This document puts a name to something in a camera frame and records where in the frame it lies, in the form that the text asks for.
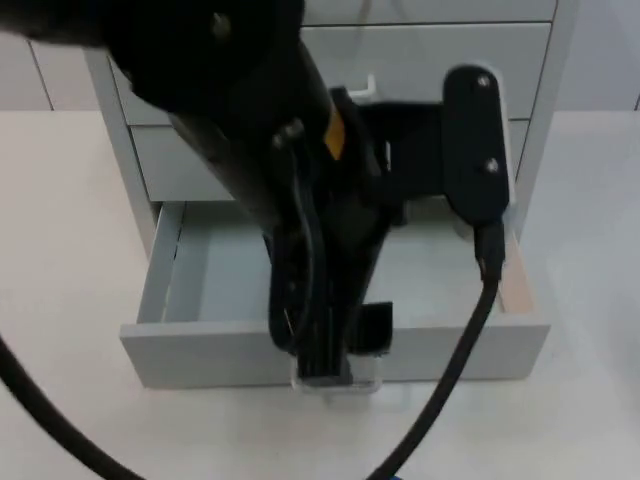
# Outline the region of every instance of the black cable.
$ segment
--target black cable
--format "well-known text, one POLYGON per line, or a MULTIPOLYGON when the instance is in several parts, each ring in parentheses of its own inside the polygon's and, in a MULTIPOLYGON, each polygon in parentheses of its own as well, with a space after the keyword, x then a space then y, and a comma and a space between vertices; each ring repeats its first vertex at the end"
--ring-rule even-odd
POLYGON ((313 196, 311 158, 305 142, 294 143, 291 152, 293 162, 293 198, 298 211, 307 250, 307 281, 304 308, 296 322, 289 351, 297 352, 318 312, 327 308, 327 260, 322 225, 316 211, 313 196))
POLYGON ((453 356, 445 369, 444 375, 440 382, 438 382, 429 402, 418 416, 409 433, 407 433, 384 463, 367 477, 367 480, 389 480, 392 478, 398 473, 398 470, 405 464, 427 435, 440 415, 440 412, 442 412, 451 392, 453 392, 454 387, 460 380, 460 376, 471 356, 473 347, 478 341, 480 333, 491 313, 497 292, 497 282, 491 281, 484 284, 480 300, 471 316, 471 320, 465 328, 462 337, 460 337, 453 356))
POLYGON ((75 428, 49 401, 0 337, 0 377, 36 423, 62 448, 105 480, 143 480, 75 428))
POLYGON ((475 257, 482 275, 482 293, 431 398, 409 432, 367 480, 389 480, 406 463, 438 419, 460 380, 480 334, 491 314, 506 256, 501 220, 474 228, 475 257))

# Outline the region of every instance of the drawer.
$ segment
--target drawer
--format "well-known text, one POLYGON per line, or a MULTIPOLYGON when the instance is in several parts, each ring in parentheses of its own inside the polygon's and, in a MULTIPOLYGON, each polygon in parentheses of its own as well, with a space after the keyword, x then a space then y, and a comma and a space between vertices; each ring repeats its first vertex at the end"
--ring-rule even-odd
MULTIPOLYGON (((518 171, 529 122, 510 122, 512 161, 518 171)), ((149 199, 153 202, 228 201, 227 190, 172 127, 132 127, 149 199)))
MULTIPOLYGON (((361 90, 373 74, 377 88, 370 100, 440 101, 452 67, 481 61, 502 74, 509 117, 528 119, 549 31, 545 23, 331 27, 306 28, 303 39, 328 86, 361 90)), ((135 97, 114 70, 127 123, 168 125, 167 116, 135 97)))
MULTIPOLYGON (((145 386, 285 385, 290 359, 267 331, 270 262, 260 231, 231 203, 165 204, 136 324, 121 339, 145 386)), ((417 204, 382 252, 368 301, 394 301, 387 381, 441 375, 480 293, 473 243, 442 201, 417 204)), ((549 325, 535 314, 510 236, 500 298, 467 379, 529 374, 549 325)))
POLYGON ((308 0, 307 25, 551 21, 556 0, 308 0))

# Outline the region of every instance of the orange label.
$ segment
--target orange label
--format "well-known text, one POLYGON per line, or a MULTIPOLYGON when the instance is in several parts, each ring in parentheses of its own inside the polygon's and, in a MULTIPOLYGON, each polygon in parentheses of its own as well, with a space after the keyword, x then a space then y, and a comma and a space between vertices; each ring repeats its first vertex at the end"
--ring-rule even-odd
POLYGON ((324 143, 334 160, 340 160, 342 156, 346 141, 345 137, 344 121, 335 105, 331 105, 331 119, 329 120, 327 132, 324 134, 324 143))

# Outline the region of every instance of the cable connector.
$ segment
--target cable connector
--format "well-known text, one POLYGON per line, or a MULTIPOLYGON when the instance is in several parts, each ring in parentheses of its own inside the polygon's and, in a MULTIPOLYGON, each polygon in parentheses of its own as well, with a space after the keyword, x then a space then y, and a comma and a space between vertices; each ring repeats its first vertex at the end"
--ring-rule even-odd
POLYGON ((476 261, 483 282, 500 282, 506 257, 502 220, 474 228, 476 261))

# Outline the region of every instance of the clear plastic piece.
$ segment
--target clear plastic piece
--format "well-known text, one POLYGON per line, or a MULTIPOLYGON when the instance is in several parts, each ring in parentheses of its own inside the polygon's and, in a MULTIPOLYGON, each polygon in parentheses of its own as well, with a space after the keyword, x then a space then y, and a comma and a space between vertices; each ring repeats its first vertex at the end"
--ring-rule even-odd
POLYGON ((297 392, 310 395, 371 395, 382 387, 382 358, 348 356, 353 382, 349 385, 315 386, 298 377, 296 359, 291 361, 291 386, 297 392))

